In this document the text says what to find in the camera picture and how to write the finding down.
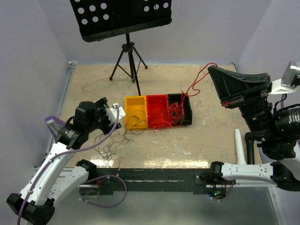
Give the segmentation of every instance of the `black bin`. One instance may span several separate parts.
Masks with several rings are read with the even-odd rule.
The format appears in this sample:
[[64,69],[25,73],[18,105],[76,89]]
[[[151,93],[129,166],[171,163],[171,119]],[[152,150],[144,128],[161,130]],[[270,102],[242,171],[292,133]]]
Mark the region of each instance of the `black bin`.
[[[169,106],[178,103],[179,105],[181,104],[181,94],[168,94],[168,101],[169,101]],[[184,98],[184,103],[183,103],[183,110],[184,110],[184,118],[182,125],[191,125],[192,124],[192,118],[193,118],[193,112],[191,108],[191,104],[189,102],[189,97],[185,96]],[[177,124],[175,126],[178,126],[181,123],[182,118],[179,119]]]

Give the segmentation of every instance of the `tripod leg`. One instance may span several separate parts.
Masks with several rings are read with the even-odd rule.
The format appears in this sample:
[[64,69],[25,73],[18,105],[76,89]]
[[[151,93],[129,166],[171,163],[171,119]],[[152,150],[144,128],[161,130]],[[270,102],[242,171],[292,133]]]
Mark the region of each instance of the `tripod leg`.
[[144,62],[144,60],[142,59],[142,57],[140,56],[140,54],[137,52],[136,48],[133,46],[133,50],[136,53],[137,57],[139,57],[139,59],[141,60],[142,64],[144,64],[145,69],[148,69],[148,66],[146,65],[146,63]]
[[122,58],[123,53],[124,53],[124,52],[123,52],[123,50],[122,50],[122,51],[121,51],[121,54],[120,54],[120,56],[119,56],[119,58],[118,58],[118,61],[117,61],[117,63],[116,63],[116,66],[115,66],[114,69],[113,69],[112,75],[111,75],[110,78],[109,78],[110,81],[113,80],[114,72],[116,72],[116,69],[117,69],[117,67],[118,67],[118,65],[119,65],[119,63],[120,63],[120,61],[121,61],[121,58]]
[[129,57],[129,65],[130,65],[130,72],[131,72],[131,80],[132,80],[132,82],[134,82],[134,81],[136,82],[137,91],[139,93],[139,96],[141,96],[140,85],[139,85],[139,81],[137,79],[135,62],[133,60],[132,52],[128,52],[128,57]]

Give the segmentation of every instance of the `plastic container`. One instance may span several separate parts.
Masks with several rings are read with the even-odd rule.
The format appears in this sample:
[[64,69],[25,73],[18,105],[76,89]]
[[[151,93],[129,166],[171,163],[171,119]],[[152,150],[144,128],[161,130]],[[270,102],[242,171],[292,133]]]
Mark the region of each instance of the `plastic container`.
[[147,95],[148,127],[166,128],[171,122],[167,95]]
[[146,96],[125,97],[126,129],[148,128]]
[[[181,104],[181,94],[168,94],[168,103],[169,105],[172,105],[174,103]],[[182,126],[191,125],[192,124],[192,118],[193,118],[193,112],[191,108],[191,104],[189,102],[189,97],[184,97],[184,103],[183,103],[183,110],[184,110],[184,119],[182,122]],[[182,119],[179,119],[176,124],[173,126],[178,126],[181,123]]]

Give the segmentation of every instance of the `white wall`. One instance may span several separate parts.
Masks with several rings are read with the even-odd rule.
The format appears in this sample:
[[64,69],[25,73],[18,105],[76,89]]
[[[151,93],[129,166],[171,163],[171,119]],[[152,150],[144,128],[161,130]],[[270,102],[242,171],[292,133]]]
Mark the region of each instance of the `white wall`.
[[[273,0],[238,61],[240,73],[267,72],[272,80],[282,77],[289,61],[300,61],[300,1]],[[274,102],[280,96],[269,97]],[[300,93],[288,96],[286,105],[300,102]],[[288,225],[300,221],[300,193],[278,190]]]
[[[79,63],[116,62],[125,36],[86,43],[69,0],[38,1],[68,59]],[[237,61],[270,2],[173,0],[173,22],[132,33],[132,41],[147,62]]]
[[56,114],[68,61],[38,1],[0,3],[0,224],[15,224],[6,204],[40,165]]

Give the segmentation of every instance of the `perforated black panel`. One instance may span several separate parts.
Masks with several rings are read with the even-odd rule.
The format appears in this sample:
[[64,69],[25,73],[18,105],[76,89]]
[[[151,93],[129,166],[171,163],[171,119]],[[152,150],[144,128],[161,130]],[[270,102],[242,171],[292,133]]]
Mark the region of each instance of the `perforated black panel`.
[[92,42],[171,23],[171,0],[70,0],[82,38]]

